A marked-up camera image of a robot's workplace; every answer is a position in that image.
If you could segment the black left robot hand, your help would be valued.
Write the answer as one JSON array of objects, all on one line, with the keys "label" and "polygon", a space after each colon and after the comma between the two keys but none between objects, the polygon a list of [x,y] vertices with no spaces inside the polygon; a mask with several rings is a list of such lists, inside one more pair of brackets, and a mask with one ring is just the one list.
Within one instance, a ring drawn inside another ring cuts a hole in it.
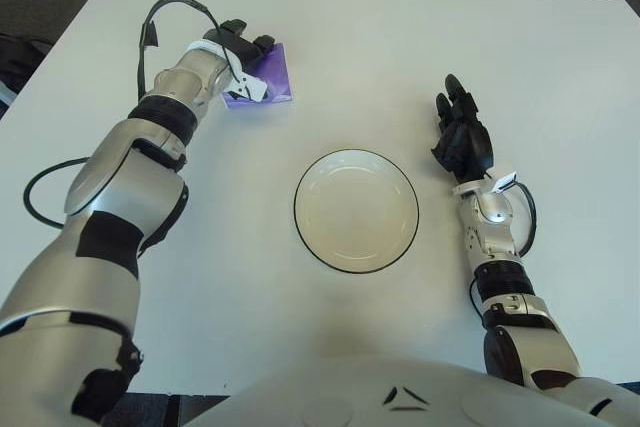
[{"label": "black left robot hand", "polygon": [[273,50],[275,39],[261,35],[253,41],[243,37],[247,24],[241,19],[226,20],[218,28],[208,30],[203,38],[223,46],[239,59],[242,71],[252,73]]}]

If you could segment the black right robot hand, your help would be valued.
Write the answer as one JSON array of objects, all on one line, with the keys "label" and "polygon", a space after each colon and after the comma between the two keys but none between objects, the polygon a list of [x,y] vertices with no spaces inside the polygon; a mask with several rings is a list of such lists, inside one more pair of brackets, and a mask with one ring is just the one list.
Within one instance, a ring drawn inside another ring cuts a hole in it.
[{"label": "black right robot hand", "polygon": [[446,76],[445,89],[436,96],[440,137],[431,152],[459,184],[482,180],[494,165],[489,132],[477,117],[472,94],[455,75]]}]

